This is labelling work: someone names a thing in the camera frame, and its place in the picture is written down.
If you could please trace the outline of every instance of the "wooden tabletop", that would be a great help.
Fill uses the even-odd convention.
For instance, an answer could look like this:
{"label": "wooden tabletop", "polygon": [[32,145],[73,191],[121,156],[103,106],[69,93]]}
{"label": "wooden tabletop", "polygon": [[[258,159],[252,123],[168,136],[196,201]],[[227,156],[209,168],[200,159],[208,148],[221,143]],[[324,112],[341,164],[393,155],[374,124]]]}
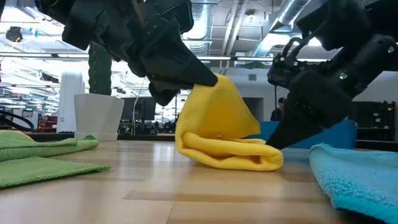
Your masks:
{"label": "wooden tabletop", "polygon": [[0,223],[355,223],[332,209],[308,153],[285,149],[281,170],[249,172],[201,165],[173,142],[101,143],[54,158],[111,170],[2,190]]}

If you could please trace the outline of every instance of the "white pillar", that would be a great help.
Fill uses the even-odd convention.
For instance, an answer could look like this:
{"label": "white pillar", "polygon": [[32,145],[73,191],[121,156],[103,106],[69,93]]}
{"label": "white pillar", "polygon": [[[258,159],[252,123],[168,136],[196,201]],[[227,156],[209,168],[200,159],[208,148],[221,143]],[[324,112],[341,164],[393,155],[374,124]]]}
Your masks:
{"label": "white pillar", "polygon": [[57,133],[62,131],[77,131],[75,95],[83,93],[85,93],[85,82],[81,70],[72,68],[64,70],[61,76]]}

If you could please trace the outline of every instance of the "green towel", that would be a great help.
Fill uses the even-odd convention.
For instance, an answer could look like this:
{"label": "green towel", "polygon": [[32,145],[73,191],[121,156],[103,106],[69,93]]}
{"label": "green towel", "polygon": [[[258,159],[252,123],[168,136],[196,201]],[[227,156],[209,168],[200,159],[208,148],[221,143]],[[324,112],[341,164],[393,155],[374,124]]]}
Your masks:
{"label": "green towel", "polygon": [[110,166],[80,164],[42,157],[56,156],[97,147],[99,141],[88,136],[82,141],[35,142],[16,131],[0,132],[0,189],[41,180],[108,170]]}

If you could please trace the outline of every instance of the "white wall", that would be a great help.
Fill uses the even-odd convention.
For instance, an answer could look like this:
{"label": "white wall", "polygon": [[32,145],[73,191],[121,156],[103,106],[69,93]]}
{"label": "white wall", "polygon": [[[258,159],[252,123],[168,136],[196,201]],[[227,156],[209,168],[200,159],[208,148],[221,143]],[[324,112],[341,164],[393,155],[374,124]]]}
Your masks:
{"label": "white wall", "polygon": [[[213,72],[218,72],[218,68],[211,68]],[[249,74],[256,74],[256,81],[249,81]],[[269,121],[271,113],[275,109],[274,86],[268,83],[268,69],[255,68],[247,70],[245,68],[229,68],[226,76],[235,84],[243,98],[262,98],[264,121]],[[277,99],[286,97],[289,91],[277,87]]]}

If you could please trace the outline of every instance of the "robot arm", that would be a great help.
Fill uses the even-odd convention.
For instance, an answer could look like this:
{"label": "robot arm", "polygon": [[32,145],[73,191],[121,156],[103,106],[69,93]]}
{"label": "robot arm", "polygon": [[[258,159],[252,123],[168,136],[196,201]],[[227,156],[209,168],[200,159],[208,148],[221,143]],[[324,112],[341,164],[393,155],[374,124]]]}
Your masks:
{"label": "robot arm", "polygon": [[217,77],[194,56],[180,35],[193,27],[189,0],[36,0],[39,11],[65,25],[62,39],[82,50],[90,42],[150,81],[165,106],[182,88],[214,86]]}
{"label": "robot arm", "polygon": [[[357,0],[331,0],[297,22],[303,39],[290,40],[268,73],[271,84],[290,90],[284,118],[268,145],[283,149],[348,116],[352,99],[398,59],[398,29],[389,23],[397,7],[396,0],[366,7]],[[325,50],[340,52],[319,65],[298,61],[313,37]],[[299,45],[288,54],[294,42]]]}

